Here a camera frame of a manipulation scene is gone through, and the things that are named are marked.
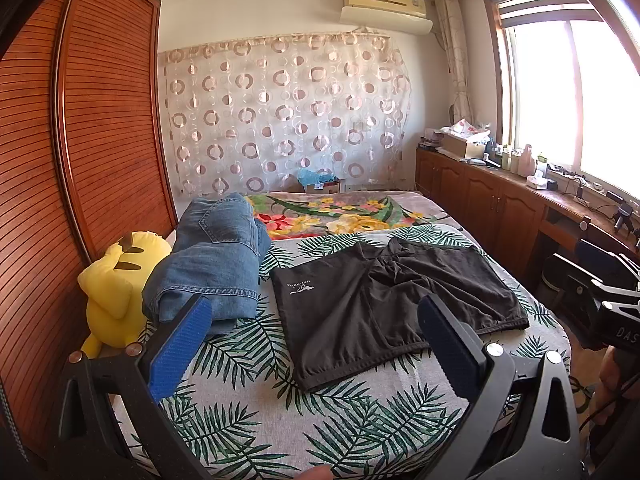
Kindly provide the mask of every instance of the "air conditioner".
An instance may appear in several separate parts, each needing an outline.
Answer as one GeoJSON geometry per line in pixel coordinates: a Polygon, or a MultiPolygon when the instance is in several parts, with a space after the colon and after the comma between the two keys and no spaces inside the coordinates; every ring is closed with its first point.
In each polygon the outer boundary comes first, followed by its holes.
{"type": "Polygon", "coordinates": [[[430,20],[424,0],[344,0],[340,23],[428,34],[430,20]]]}

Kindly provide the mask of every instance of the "curtain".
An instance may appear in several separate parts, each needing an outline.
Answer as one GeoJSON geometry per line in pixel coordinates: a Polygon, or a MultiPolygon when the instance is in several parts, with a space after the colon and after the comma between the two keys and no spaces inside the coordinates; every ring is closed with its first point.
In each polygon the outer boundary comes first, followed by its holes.
{"type": "Polygon", "coordinates": [[[181,193],[290,189],[303,168],[395,187],[410,82],[389,37],[209,43],[160,54],[159,73],[169,174],[181,193]]]}
{"type": "Polygon", "coordinates": [[[466,93],[468,65],[466,60],[465,27],[458,0],[435,0],[438,22],[449,62],[453,84],[453,124],[466,119],[473,124],[473,113],[466,93]]]}

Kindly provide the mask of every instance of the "screw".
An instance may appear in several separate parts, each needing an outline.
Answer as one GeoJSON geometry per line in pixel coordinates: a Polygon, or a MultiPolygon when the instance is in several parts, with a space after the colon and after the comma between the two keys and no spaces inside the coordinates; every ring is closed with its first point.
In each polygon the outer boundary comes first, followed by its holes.
{"type": "Polygon", "coordinates": [[[82,352],[79,350],[76,350],[75,352],[71,352],[71,354],[69,354],[69,362],[71,364],[76,364],[79,363],[82,360],[82,352]]]}
{"type": "Polygon", "coordinates": [[[494,357],[500,357],[504,353],[504,348],[498,343],[489,343],[486,346],[486,351],[494,357]]]}
{"type": "Polygon", "coordinates": [[[125,352],[129,357],[135,357],[142,353],[142,345],[140,343],[131,343],[125,348],[125,352]]]}
{"type": "Polygon", "coordinates": [[[562,356],[555,350],[552,350],[551,352],[547,352],[546,358],[549,359],[549,361],[551,361],[555,365],[559,365],[562,362],[562,356]]]}

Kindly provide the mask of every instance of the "yellow plush toy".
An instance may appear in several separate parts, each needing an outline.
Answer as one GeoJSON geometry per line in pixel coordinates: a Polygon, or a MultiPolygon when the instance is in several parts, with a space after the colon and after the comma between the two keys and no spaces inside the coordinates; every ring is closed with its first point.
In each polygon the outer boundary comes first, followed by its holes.
{"type": "Polygon", "coordinates": [[[78,283],[89,297],[86,320],[91,334],[82,345],[88,357],[98,357],[103,343],[124,348],[138,339],[146,323],[142,288],[170,252],[171,246],[157,234],[134,232],[80,273],[78,283]]]}

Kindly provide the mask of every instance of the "bottle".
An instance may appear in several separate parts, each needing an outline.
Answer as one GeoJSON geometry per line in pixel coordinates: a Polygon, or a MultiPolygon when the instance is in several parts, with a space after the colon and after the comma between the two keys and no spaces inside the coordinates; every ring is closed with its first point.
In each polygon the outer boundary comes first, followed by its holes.
{"type": "Polygon", "coordinates": [[[529,175],[536,173],[536,161],[531,155],[531,145],[526,144],[522,155],[520,155],[520,161],[518,163],[518,174],[527,178],[529,175]]]}
{"type": "Polygon", "coordinates": [[[520,163],[520,153],[516,150],[511,152],[511,173],[518,174],[518,165],[520,163]]]}
{"type": "Polygon", "coordinates": [[[509,171],[511,168],[511,147],[504,145],[502,149],[502,169],[509,171]]]}

